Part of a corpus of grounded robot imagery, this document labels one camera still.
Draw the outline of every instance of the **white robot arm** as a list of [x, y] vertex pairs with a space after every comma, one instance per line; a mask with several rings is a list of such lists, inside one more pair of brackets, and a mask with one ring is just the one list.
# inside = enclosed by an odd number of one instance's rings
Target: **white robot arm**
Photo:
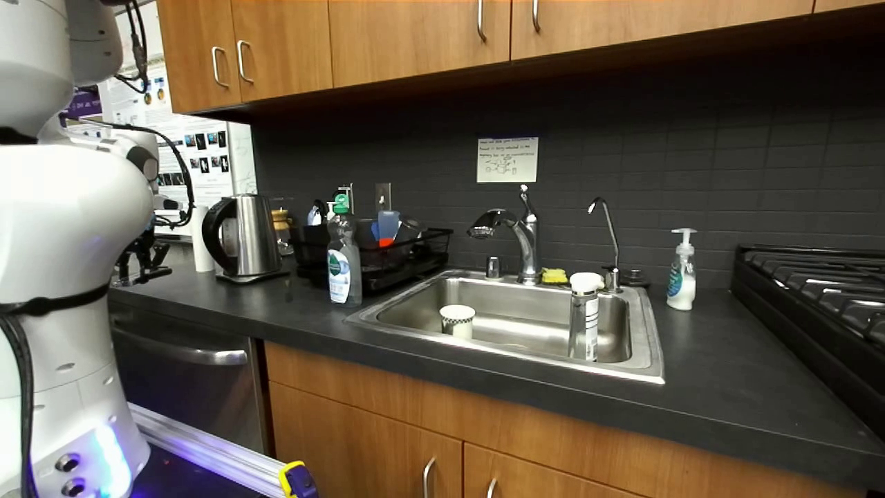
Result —
[[0, 0], [0, 495], [129, 495], [149, 447], [109, 329], [117, 257], [152, 216], [126, 156], [36, 144], [79, 83], [117, 72], [99, 0]]

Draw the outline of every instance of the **paper sign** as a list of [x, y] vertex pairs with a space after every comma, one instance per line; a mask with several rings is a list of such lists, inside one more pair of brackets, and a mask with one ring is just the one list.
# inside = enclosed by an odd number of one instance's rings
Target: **paper sign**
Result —
[[231, 130], [234, 190], [259, 192], [253, 127], [231, 120], [228, 130]]
[[480, 138], [476, 183], [538, 183], [538, 136]]

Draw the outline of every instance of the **white cup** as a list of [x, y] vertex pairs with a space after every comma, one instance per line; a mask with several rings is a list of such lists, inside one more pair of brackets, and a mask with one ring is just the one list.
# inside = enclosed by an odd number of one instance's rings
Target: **white cup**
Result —
[[441, 307], [444, 333], [453, 333], [460, 340], [474, 338], [476, 309], [469, 303], [445, 303]]

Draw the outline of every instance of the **cup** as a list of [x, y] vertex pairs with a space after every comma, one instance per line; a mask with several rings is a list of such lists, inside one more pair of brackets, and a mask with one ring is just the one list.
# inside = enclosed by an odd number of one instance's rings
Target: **cup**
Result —
[[441, 307], [444, 333], [453, 333], [460, 340], [474, 338], [476, 309], [469, 303], [445, 303]]
[[294, 226], [292, 226], [292, 216], [286, 208], [271, 209], [271, 226], [275, 226], [275, 239], [276, 239], [276, 250], [281, 253], [297, 253], [294, 249]]

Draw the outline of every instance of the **cabinet handle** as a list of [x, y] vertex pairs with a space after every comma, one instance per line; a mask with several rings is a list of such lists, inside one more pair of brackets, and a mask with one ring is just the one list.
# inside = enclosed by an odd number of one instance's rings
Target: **cabinet handle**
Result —
[[210, 47], [213, 79], [217, 79], [221, 89], [231, 89], [231, 84], [221, 79], [221, 75], [218, 75], [218, 51], [221, 51], [221, 57], [228, 57], [228, 51], [224, 51], [218, 43], [213, 43], [213, 47]]
[[481, 40], [489, 40], [489, 39], [487, 39], [487, 31], [484, 31], [484, 25], [481, 25], [481, 3], [484, 3], [484, 0], [476, 0], [476, 33], [480, 33]]
[[247, 39], [238, 39], [238, 75], [241, 79], [247, 83], [256, 83], [249, 75], [247, 75], [247, 47], [253, 47]]
[[431, 457], [420, 470], [420, 498], [434, 498], [434, 475], [438, 475], [438, 457]]
[[542, 33], [542, 0], [531, 0], [531, 25], [534, 33]]
[[496, 498], [499, 490], [499, 475], [494, 475], [489, 486], [487, 486], [487, 498]]

